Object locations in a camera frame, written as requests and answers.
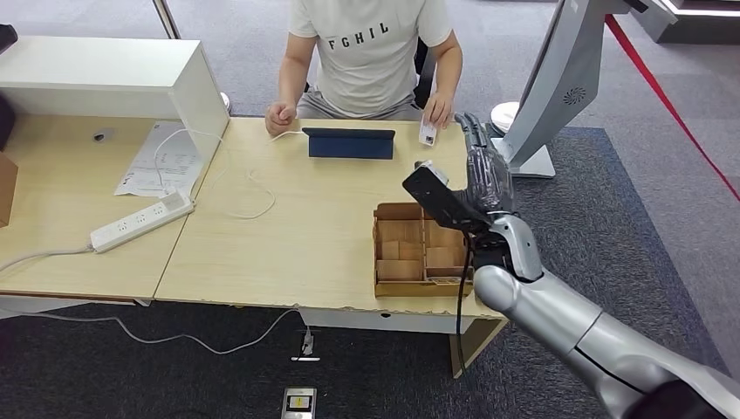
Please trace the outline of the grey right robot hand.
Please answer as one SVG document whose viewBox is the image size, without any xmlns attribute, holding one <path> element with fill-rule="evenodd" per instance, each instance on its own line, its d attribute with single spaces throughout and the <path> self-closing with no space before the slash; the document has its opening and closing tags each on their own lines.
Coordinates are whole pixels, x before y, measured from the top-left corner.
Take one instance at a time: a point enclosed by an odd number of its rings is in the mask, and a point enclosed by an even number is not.
<svg viewBox="0 0 740 419">
<path fill-rule="evenodd" d="M 480 213 L 513 212 L 514 196 L 508 163 L 494 146 L 487 127 L 472 113 L 455 113 L 467 150 L 466 200 Z"/>
</svg>

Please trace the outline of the person's left hand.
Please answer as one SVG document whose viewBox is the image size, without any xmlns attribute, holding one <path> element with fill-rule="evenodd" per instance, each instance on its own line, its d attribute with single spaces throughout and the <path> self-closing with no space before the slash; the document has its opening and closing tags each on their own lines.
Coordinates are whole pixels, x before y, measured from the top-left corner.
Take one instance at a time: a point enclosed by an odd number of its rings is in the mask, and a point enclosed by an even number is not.
<svg viewBox="0 0 740 419">
<path fill-rule="evenodd" d="M 436 129 L 446 128 L 453 113 L 453 106 L 453 93 L 433 93 L 424 108 L 422 122 Z"/>
</svg>

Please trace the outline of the person's right hand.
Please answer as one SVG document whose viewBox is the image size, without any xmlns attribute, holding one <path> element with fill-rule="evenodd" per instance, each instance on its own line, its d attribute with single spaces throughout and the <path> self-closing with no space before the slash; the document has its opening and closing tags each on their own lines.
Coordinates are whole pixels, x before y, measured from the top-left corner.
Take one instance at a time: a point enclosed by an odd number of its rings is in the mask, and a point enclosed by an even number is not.
<svg viewBox="0 0 740 419">
<path fill-rule="evenodd" d="M 297 115 L 296 105 L 291 102 L 276 101 L 270 104 L 265 112 L 265 128 L 272 137 L 290 130 Z"/>
</svg>

